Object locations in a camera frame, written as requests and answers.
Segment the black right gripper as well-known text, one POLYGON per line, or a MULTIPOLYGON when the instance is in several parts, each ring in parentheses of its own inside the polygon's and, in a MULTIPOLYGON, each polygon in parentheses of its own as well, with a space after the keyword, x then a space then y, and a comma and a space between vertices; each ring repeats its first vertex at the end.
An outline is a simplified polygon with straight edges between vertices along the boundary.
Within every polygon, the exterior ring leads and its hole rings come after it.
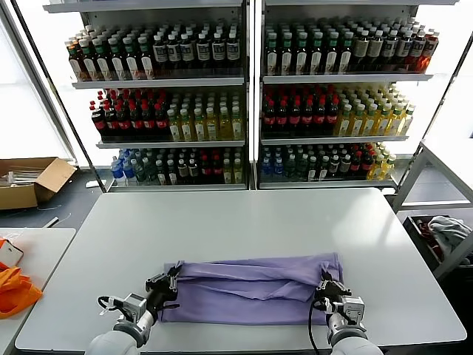
POLYGON ((324 313, 338 313, 342 296, 351 296, 352 291, 342 282, 333 278, 326 270, 321 270, 320 282, 316 287, 313 307, 324 313))

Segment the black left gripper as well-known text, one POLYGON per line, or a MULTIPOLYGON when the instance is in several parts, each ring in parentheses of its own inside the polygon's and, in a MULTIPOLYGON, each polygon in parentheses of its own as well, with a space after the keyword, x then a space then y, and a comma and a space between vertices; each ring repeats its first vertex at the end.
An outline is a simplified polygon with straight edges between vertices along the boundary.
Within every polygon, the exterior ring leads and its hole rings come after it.
POLYGON ((171 267, 168 271, 150 277, 145 283, 148 292, 146 296, 146 310, 157 319, 159 313, 166 307, 167 302, 177 299, 177 278, 179 271, 171 267))

